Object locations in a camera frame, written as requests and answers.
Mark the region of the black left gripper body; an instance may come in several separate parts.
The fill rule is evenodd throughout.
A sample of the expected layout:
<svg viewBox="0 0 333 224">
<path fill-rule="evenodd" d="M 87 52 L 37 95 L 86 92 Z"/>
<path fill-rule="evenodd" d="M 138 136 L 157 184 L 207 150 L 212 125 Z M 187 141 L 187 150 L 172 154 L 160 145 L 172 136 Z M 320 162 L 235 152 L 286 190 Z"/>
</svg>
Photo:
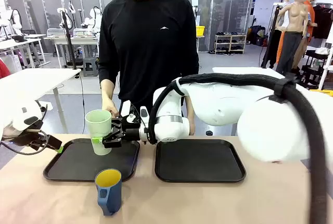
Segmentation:
<svg viewBox="0 0 333 224">
<path fill-rule="evenodd" d="M 17 146 L 28 146 L 39 151 L 49 146 L 49 135 L 39 129 L 26 129 L 11 142 Z"/>
</svg>

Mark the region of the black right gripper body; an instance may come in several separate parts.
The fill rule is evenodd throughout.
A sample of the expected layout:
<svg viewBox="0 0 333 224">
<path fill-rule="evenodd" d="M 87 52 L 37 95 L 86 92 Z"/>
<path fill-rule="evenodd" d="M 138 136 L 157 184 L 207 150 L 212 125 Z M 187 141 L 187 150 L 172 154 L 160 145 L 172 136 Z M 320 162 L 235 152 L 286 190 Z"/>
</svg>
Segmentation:
<svg viewBox="0 0 333 224">
<path fill-rule="evenodd" d="M 121 138 L 121 141 L 139 141 L 140 123 L 128 123 L 122 121 L 122 130 L 114 131 L 114 136 Z"/>
</svg>

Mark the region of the person's right hand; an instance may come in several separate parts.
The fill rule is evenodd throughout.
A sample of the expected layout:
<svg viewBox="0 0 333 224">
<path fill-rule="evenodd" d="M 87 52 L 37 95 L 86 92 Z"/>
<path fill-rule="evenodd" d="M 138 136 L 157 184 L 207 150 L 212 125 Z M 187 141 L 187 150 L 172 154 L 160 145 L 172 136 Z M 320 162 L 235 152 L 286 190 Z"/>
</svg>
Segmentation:
<svg viewBox="0 0 333 224">
<path fill-rule="evenodd" d="M 102 109 L 110 112 L 113 118 L 119 116 L 118 109 L 116 108 L 112 99 L 110 99 L 108 96 L 102 98 Z"/>
</svg>

